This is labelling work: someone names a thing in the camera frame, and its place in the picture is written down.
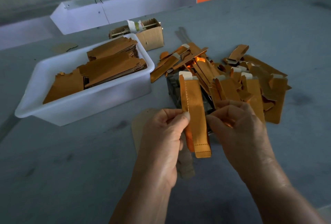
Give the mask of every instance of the flattened cardboard box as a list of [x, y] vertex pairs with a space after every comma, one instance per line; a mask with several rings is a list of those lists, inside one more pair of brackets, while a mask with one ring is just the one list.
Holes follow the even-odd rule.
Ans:
[[[144, 49], [146, 51], [149, 51], [152, 49], [163, 47], [164, 39], [163, 39], [163, 32], [162, 32], [161, 24], [156, 19], [145, 20], [145, 21], [142, 21], [142, 23], [144, 26], [156, 24], [156, 25], [152, 25], [151, 27], [148, 27], [147, 30], [136, 34], [139, 41], [143, 45]], [[125, 31], [126, 29], [128, 30], [129, 26], [125, 25], [125, 26], [122, 26], [122, 27], [119, 27], [119, 28], [116, 28], [116, 29], [110, 31], [109, 38], [112, 39], [113, 34], [121, 33], [123, 31]], [[118, 36], [123, 36], [124, 34], [116, 35], [116, 36], [114, 36], [114, 38], [118, 37]]]

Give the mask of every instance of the plastic tub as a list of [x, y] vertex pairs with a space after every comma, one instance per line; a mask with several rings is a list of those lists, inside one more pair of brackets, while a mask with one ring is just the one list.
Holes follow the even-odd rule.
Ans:
[[138, 42], [138, 55], [146, 61], [146, 69], [43, 105], [57, 73], [72, 72], [88, 62], [86, 52], [114, 39], [44, 59], [34, 68], [22, 100], [15, 110], [15, 116], [24, 118], [33, 115], [64, 126], [150, 93], [150, 73], [154, 70], [154, 63], [135, 34], [127, 34], [125, 37]]

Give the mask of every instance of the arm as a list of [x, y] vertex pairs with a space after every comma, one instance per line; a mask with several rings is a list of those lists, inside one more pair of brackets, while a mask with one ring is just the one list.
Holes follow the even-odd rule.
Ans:
[[[296, 191], [276, 161], [267, 130], [252, 108], [243, 102], [222, 101], [207, 122], [224, 153], [245, 182], [263, 223], [323, 223], [317, 211]], [[233, 120], [226, 126], [222, 120]]]
[[183, 147], [180, 135], [189, 120], [189, 113], [180, 109], [163, 109], [146, 123], [130, 184], [109, 224], [165, 222]]

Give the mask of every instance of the table surface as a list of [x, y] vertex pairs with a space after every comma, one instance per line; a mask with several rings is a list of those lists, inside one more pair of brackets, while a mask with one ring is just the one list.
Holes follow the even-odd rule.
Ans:
[[[213, 0], [150, 15], [162, 22], [163, 51], [188, 41], [215, 61], [238, 44], [287, 73], [279, 125], [267, 123], [276, 157], [315, 206], [331, 203], [331, 0]], [[3, 223], [107, 223], [136, 159], [130, 123], [147, 108], [174, 107], [164, 77], [152, 93], [57, 127], [16, 109], [35, 64], [62, 42], [80, 48], [104, 41], [124, 22], [0, 52], [0, 218]], [[260, 223], [257, 208], [222, 147], [194, 159], [196, 176], [178, 179], [168, 223]]]

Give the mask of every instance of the forearm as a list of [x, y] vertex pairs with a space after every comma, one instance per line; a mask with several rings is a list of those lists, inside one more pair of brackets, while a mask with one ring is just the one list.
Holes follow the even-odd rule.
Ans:
[[325, 223], [309, 202], [292, 187], [276, 161], [263, 170], [264, 173], [256, 178], [258, 183], [246, 184], [264, 224]]
[[164, 223], [171, 187], [148, 177], [132, 179], [109, 221], [113, 223]]

